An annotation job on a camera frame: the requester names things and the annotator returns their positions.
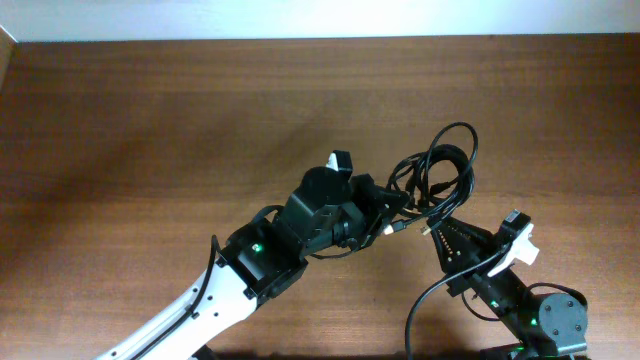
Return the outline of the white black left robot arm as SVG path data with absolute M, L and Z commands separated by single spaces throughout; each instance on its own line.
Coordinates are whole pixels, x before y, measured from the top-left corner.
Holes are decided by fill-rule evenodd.
M 190 288 L 103 358 L 191 358 L 299 280 L 309 257 L 332 246 L 344 255 L 370 246 L 408 201 L 367 174 L 308 170 L 285 205 L 263 208 L 224 248 L 214 246 Z

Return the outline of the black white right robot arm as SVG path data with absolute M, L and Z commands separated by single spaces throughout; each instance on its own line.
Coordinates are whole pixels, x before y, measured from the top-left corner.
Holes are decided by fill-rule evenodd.
M 453 217 L 429 220 L 447 292 L 471 290 L 515 336 L 515 344 L 484 349 L 482 359 L 571 359 L 587 349 L 588 302 L 577 290 L 538 282 L 525 284 L 514 262 L 531 265 L 539 249 L 530 240 L 531 218 L 512 211 L 492 233 Z

